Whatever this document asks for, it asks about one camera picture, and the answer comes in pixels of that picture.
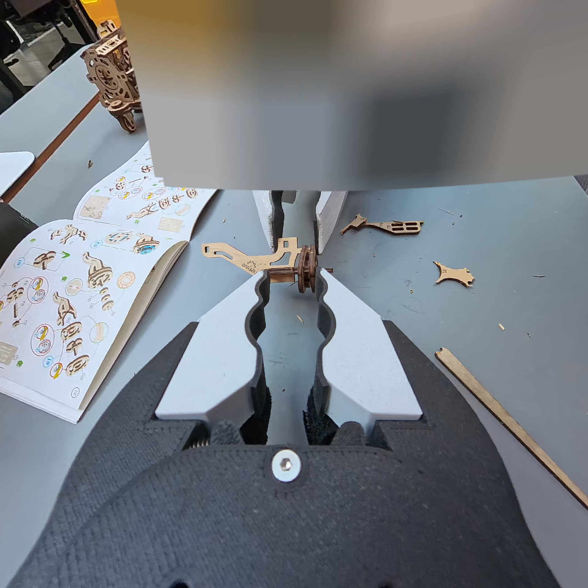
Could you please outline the white rounded board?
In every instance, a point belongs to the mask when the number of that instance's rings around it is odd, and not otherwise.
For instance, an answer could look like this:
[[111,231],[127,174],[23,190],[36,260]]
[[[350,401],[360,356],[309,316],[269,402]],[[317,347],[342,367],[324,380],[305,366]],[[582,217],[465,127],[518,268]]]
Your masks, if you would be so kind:
[[35,161],[29,151],[1,152],[1,198]]

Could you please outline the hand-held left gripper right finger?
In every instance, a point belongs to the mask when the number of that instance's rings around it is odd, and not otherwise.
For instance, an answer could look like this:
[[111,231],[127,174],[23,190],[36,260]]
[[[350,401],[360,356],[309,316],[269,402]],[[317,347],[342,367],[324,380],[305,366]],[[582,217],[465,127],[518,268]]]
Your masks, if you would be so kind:
[[318,329],[315,409],[327,423],[417,422],[422,408],[383,319],[327,269],[316,275]]

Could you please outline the slotted flat wooden part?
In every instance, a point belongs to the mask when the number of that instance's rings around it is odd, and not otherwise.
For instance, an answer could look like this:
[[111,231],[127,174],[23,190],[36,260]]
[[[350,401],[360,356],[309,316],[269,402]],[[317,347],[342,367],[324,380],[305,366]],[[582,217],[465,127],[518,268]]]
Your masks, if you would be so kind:
[[384,231],[391,235],[396,236],[408,236],[408,235],[417,235],[420,233],[424,222],[402,222],[402,221],[388,221],[388,222],[380,222],[380,223],[371,223],[368,221],[366,217],[358,214],[354,220],[351,221],[346,227],[344,227],[341,231],[341,235],[344,235],[349,230],[353,229],[358,231],[362,228],[373,228],[378,229],[380,231]]

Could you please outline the black model kit box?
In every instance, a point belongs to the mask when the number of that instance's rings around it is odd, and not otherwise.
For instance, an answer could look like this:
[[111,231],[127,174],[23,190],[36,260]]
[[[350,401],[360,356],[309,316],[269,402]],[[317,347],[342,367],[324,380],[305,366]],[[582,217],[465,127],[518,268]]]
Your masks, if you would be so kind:
[[38,228],[27,217],[24,217],[17,210],[1,199],[1,243],[0,243],[0,264],[1,266],[8,259],[17,245],[27,235]]

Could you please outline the thin wooden strip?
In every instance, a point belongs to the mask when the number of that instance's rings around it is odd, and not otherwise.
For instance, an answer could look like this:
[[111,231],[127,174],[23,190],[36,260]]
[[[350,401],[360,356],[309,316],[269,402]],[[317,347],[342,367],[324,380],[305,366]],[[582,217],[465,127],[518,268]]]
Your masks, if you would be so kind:
[[587,509],[587,494],[572,481],[495,397],[469,372],[455,355],[446,348],[435,352],[437,360],[457,378],[467,390],[517,438],[525,449],[573,496]]

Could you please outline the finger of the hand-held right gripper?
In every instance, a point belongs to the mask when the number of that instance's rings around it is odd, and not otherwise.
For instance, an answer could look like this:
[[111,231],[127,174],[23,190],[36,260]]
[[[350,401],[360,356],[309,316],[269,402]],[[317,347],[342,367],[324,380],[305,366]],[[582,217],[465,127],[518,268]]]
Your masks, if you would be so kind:
[[315,241],[317,254],[323,254],[345,204],[347,190],[323,190],[315,208]]
[[264,234],[271,251],[277,251],[278,240],[283,238],[283,190],[253,190],[254,201]]

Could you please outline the star-shaped flat wooden part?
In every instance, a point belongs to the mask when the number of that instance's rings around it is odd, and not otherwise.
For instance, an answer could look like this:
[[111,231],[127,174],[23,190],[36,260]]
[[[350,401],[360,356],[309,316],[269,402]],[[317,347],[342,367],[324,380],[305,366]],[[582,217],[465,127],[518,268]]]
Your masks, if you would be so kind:
[[454,269],[437,261],[434,261],[433,263],[439,270],[439,276],[435,282],[436,284],[440,284],[445,281],[453,281],[460,283],[466,288],[469,288],[475,281],[475,277],[471,274],[468,268]]

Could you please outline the wooden model arm with gears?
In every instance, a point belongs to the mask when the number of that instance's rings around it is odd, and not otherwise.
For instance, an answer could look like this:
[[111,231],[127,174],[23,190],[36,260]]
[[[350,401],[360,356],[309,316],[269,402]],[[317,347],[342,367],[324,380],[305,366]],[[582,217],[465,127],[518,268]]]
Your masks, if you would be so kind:
[[203,243],[202,254],[223,258],[251,275],[267,271],[271,283],[296,283],[300,293],[316,288],[318,252],[316,246],[298,246],[298,238],[279,238],[274,254],[248,255],[226,243]]

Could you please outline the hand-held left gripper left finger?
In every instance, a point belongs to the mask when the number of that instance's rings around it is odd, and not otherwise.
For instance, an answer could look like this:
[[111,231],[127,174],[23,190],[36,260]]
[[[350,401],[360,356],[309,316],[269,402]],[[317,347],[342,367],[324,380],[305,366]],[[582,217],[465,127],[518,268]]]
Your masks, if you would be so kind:
[[269,288],[268,272],[260,271],[198,320],[156,409],[159,419],[246,422],[261,416],[267,386],[258,338]]

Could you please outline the assembly instruction booklet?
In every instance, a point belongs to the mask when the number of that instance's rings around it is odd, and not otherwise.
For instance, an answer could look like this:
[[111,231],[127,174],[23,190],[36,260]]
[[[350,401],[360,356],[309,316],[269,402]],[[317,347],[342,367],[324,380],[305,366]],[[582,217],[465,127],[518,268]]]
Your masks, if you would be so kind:
[[167,187],[149,143],[1,268],[1,392],[82,417],[217,189]]

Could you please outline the black office chair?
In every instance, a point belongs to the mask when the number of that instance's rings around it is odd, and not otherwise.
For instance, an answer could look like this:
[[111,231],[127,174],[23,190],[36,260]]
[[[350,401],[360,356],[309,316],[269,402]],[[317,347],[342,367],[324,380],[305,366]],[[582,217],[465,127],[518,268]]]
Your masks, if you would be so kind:
[[18,99],[97,39],[82,1],[1,1],[1,83]]

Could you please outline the assembled wooden gear model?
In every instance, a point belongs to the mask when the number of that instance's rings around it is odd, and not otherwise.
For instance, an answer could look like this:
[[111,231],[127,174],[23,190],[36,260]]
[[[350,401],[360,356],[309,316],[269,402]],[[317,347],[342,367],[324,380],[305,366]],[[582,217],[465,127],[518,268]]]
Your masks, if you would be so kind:
[[98,88],[100,103],[132,133],[136,130],[134,112],[142,112],[142,103],[126,35],[110,19],[100,23],[98,33],[99,40],[81,54],[87,78]]

